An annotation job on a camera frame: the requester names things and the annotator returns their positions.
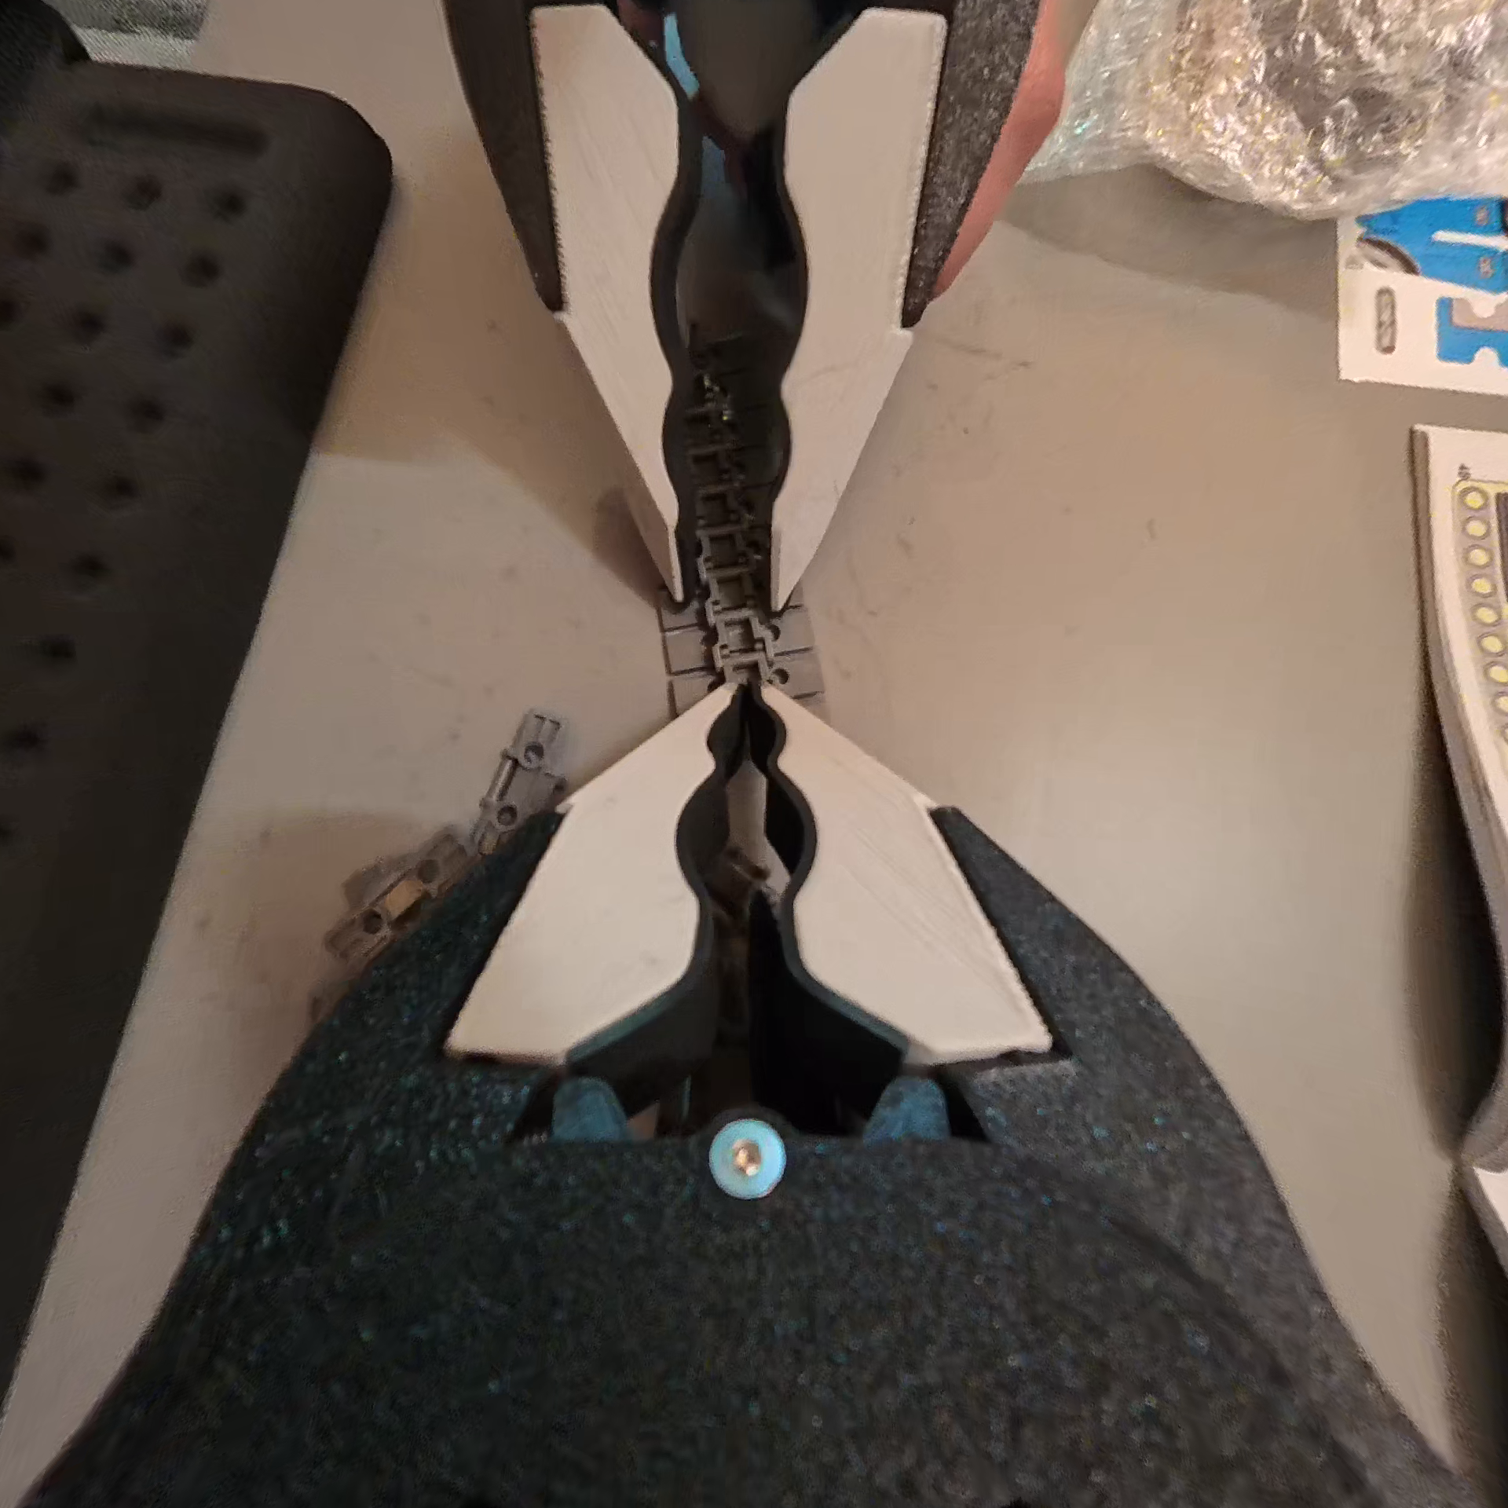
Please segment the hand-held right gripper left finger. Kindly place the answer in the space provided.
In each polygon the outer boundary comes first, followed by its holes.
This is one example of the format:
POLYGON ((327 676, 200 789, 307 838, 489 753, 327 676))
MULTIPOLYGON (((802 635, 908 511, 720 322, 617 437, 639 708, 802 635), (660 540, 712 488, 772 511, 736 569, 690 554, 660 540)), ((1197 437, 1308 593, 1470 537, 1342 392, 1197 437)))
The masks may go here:
POLYGON ((742 690, 711 690, 565 799, 449 1030, 451 1056, 562 1067, 703 982, 742 714, 742 690))

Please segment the crumpled clear plastic bag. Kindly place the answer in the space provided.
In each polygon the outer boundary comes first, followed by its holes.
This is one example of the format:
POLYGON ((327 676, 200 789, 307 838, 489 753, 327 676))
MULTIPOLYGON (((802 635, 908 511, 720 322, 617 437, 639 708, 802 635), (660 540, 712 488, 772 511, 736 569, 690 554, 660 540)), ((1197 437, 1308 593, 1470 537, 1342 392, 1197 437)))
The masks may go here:
POLYGON ((1025 181, 1157 167, 1290 217, 1505 195, 1505 2, 1098 2, 1025 181))

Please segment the pile of grey track pieces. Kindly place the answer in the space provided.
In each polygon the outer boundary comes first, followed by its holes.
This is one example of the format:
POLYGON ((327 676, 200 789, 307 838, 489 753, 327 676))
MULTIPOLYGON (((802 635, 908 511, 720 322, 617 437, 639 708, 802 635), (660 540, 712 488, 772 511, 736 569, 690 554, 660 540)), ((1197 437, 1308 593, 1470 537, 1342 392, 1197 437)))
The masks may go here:
POLYGON ((349 878, 344 912, 324 938, 331 969, 309 998, 309 1024, 327 1017, 339 998, 399 938, 539 814, 566 789, 562 757, 568 720, 529 708, 502 746, 501 765, 470 826, 442 826, 404 853, 379 858, 349 878))

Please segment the building instruction booklet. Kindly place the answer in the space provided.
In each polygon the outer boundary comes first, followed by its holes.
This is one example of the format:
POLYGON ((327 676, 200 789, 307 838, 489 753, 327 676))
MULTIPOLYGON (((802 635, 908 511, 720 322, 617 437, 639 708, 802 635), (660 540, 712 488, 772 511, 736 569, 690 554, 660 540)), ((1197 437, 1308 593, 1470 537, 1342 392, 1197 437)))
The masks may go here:
POLYGON ((1505 992, 1505 433, 1410 430, 1437 717, 1505 992))

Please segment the blue sticker sheet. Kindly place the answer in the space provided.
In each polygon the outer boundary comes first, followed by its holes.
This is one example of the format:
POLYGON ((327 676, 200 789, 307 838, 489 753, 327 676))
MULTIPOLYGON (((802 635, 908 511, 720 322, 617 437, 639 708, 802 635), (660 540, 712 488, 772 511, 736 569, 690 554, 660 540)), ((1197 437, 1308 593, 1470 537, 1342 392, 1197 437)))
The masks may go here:
POLYGON ((1423 197, 1335 222, 1344 383, 1505 397, 1505 197, 1423 197))

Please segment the person's left hand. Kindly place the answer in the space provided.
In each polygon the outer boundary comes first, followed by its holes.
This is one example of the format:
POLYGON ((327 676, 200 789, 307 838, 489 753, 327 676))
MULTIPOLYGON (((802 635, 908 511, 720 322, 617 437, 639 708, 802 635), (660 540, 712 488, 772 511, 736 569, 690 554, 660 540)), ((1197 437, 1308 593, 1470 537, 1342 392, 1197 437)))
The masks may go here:
POLYGON ((1028 58, 1011 99, 1007 117, 971 193, 952 252, 935 278, 934 298, 943 294, 971 254, 976 254, 1028 161, 1058 124, 1066 76, 1062 10, 1062 2, 1039 6, 1028 58))

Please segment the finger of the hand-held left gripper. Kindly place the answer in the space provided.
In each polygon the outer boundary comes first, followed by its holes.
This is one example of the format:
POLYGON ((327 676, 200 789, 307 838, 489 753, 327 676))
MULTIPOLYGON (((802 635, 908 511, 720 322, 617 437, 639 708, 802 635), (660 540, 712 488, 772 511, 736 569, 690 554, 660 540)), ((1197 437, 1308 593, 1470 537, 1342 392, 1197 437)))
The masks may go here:
POLYGON ((634 520, 679 602, 683 499, 665 430, 679 345, 672 254, 693 206, 684 97, 662 57, 608 6, 539 6, 531 40, 557 222, 557 317, 639 469, 634 520))
POLYGON ((804 301, 780 384, 772 590, 794 590, 813 562, 911 349, 903 301, 943 45, 938 13, 862 10, 788 97, 781 181, 804 301))

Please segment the grey desk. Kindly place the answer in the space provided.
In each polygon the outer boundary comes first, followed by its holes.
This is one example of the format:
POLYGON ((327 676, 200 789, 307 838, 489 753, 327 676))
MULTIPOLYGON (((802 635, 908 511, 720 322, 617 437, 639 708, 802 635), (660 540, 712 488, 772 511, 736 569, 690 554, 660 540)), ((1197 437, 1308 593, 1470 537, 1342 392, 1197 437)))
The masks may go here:
MULTIPOLYGON (((666 715, 634 469, 539 307, 436 2, 215 2, 204 71, 352 103, 394 197, 3 1423, 108 1388, 309 1024, 345 880, 529 705, 572 781, 666 715)), ((1333 231, 1153 169, 1015 189, 804 576, 825 708, 1169 1007, 1335 1307, 1505 1506, 1505 1282, 1455 1179, 1494 956, 1420 662, 1410 428, 1338 383, 1333 231)))

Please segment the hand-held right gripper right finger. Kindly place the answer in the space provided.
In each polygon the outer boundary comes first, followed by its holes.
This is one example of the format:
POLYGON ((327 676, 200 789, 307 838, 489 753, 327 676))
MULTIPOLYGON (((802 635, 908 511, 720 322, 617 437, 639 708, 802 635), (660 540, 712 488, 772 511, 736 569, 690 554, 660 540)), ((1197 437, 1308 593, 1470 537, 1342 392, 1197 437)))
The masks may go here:
POLYGON ((751 757, 788 875, 781 943, 804 990, 875 1024, 908 1065, 1052 1051, 930 798, 780 688, 751 698, 751 757))

